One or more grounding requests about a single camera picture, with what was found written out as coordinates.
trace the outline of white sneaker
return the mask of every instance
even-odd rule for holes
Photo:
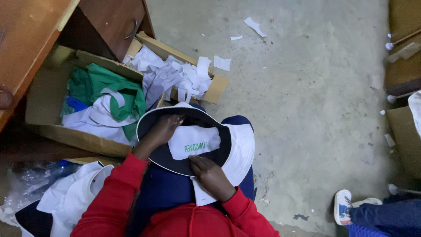
[[[359,207],[359,206],[361,206],[364,203],[373,204],[373,205],[383,205],[383,202],[380,201],[379,199],[374,198],[374,197],[369,197],[369,198],[367,198],[365,200],[354,202],[352,204],[352,207]]]
[[[349,216],[349,210],[352,208],[351,192],[342,189],[335,194],[335,207],[333,215],[335,221],[340,226],[346,226],[352,224],[351,217]]]

